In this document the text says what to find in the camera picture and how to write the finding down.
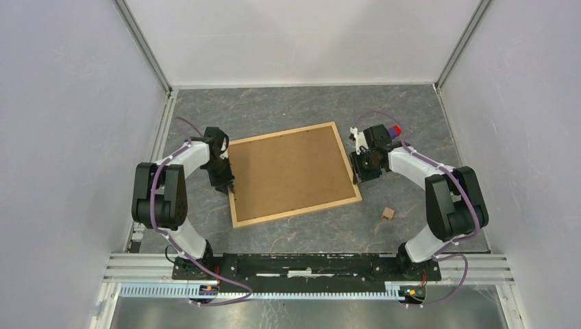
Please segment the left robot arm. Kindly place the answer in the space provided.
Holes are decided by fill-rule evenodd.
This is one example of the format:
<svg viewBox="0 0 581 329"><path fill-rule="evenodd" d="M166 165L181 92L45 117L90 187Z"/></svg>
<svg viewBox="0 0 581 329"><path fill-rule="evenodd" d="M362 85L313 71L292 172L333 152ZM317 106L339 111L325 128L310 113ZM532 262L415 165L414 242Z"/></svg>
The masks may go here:
<svg viewBox="0 0 581 329"><path fill-rule="evenodd" d="M228 147L229 136L218 127L206 128L203 136L189 137L171 155L156 162L137 165L134 176L131 214L136 223L154 230L177 251L177 261L189 263L199 279L215 270L210 243L188 220L186 178L198 169L207 172L216 191L234 190Z"/></svg>

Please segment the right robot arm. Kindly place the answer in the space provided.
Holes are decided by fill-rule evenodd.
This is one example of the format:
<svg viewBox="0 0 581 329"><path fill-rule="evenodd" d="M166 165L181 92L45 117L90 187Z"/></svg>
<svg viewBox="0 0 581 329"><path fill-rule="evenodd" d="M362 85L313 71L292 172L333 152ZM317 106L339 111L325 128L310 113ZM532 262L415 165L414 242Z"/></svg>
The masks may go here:
<svg viewBox="0 0 581 329"><path fill-rule="evenodd" d="M399 126L374 125L365 130L351 127L349 138L355 150L349 154L353 182L358 184L396 173L425 193L426 225L400 245L397 274L412 280L423 264L438 260L449 245L477 236L489 222L480 184L471 167L452 167L419 153L399 140Z"/></svg>

